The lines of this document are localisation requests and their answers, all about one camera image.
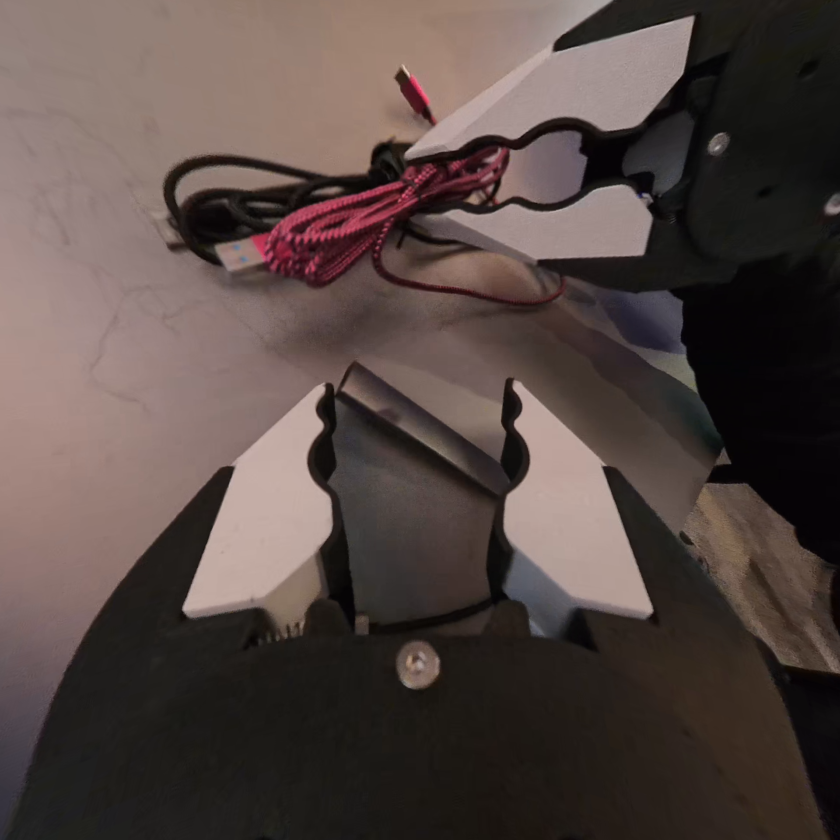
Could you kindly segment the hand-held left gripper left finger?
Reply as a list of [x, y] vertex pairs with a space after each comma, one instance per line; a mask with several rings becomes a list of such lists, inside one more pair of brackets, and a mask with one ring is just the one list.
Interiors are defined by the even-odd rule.
[[192, 619], [259, 609], [303, 621], [330, 598], [354, 620], [339, 497], [335, 393], [317, 385], [252, 444], [233, 473], [182, 610]]

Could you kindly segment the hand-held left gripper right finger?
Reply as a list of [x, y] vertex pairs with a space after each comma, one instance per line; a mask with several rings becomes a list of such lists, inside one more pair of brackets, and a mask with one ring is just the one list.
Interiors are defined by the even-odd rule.
[[505, 383], [492, 594], [521, 603], [536, 636], [563, 636], [579, 611], [646, 621], [654, 606], [606, 465], [520, 381]]

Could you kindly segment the grey usb hub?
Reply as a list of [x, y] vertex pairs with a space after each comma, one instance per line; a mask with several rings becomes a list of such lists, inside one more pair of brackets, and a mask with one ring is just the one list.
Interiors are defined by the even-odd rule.
[[373, 425], [446, 465], [489, 496], [499, 498], [507, 490], [509, 479], [497, 460], [360, 362], [348, 367], [335, 395]]

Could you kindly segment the person's right hand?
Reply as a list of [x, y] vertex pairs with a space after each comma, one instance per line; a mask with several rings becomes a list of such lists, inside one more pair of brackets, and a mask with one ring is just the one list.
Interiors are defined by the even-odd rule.
[[681, 340], [732, 466], [838, 566], [838, 255], [744, 266], [676, 290]]

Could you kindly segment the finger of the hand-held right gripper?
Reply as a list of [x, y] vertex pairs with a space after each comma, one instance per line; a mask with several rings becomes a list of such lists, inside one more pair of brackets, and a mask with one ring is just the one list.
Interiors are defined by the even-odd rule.
[[546, 48], [430, 129], [408, 161], [450, 154], [485, 139], [520, 141], [572, 120], [603, 132], [635, 128], [682, 77], [693, 16], [554, 51]]
[[433, 237], [535, 265], [643, 256], [654, 217], [631, 185], [615, 183], [561, 203], [515, 197], [493, 207], [461, 203], [419, 213], [413, 221]]

